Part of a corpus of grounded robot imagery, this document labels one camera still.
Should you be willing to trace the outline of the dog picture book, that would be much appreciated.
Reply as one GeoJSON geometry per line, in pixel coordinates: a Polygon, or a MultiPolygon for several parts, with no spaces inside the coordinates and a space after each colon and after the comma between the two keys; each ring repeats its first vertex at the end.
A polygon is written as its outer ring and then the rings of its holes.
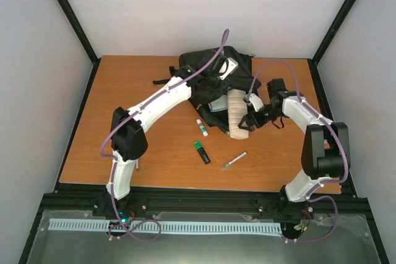
{"type": "Polygon", "coordinates": [[[211,113],[224,111],[228,109],[228,98],[226,95],[219,97],[218,99],[208,104],[211,113]]]}

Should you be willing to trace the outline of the beige pencil case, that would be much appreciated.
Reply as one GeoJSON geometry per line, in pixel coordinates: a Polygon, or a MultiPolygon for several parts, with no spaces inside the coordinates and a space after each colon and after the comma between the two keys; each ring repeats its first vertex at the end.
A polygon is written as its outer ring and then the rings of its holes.
{"type": "Polygon", "coordinates": [[[231,138],[244,140],[249,137],[249,131],[239,128],[239,123],[247,114],[248,107],[244,102],[246,92],[237,89],[230,89],[227,92],[228,100],[228,129],[231,138]]]}

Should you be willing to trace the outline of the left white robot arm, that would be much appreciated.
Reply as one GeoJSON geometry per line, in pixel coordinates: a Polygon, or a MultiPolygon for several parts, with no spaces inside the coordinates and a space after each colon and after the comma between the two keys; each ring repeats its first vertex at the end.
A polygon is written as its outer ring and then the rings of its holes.
{"type": "Polygon", "coordinates": [[[147,151],[145,136],[151,126],[168,111],[194,95],[200,95],[204,87],[209,93],[222,95],[228,88],[228,76],[238,63],[227,57],[209,59],[200,69],[190,65],[174,70],[171,78],[158,91],[143,102],[128,109],[117,108],[113,112],[111,132],[101,145],[103,157],[112,159],[109,181],[106,185],[111,197],[107,209],[115,216],[124,215],[129,208],[125,197],[130,192],[130,180],[139,158],[147,151]]]}

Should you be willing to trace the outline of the black student backpack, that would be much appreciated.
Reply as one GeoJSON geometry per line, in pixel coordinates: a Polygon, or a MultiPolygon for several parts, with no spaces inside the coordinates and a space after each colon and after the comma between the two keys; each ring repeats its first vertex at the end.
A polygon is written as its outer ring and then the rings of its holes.
{"type": "Polygon", "coordinates": [[[192,87],[190,104],[209,127],[218,127],[226,134],[229,133],[228,111],[211,112],[209,104],[226,96],[230,90],[241,90],[247,93],[252,87],[253,93],[256,94],[257,89],[262,85],[260,80],[252,75],[252,57],[239,53],[232,46],[225,46],[213,63],[196,79],[200,82],[198,86],[192,87]],[[225,80],[216,79],[215,71],[220,70],[226,58],[235,60],[238,67],[225,80]]]}

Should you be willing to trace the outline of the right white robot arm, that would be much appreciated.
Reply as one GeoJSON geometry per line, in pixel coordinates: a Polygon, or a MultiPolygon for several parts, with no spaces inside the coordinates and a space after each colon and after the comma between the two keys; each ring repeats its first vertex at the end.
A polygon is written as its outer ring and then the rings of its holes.
{"type": "Polygon", "coordinates": [[[287,215],[297,203],[307,202],[317,189],[347,180],[350,169],[349,133],[345,123],[323,116],[299,90],[287,90],[283,79],[268,82],[267,91],[268,104],[254,93],[244,96],[248,112],[238,127],[253,131],[269,122],[274,124],[289,118],[304,133],[301,170],[279,192],[278,212],[287,215]]]}

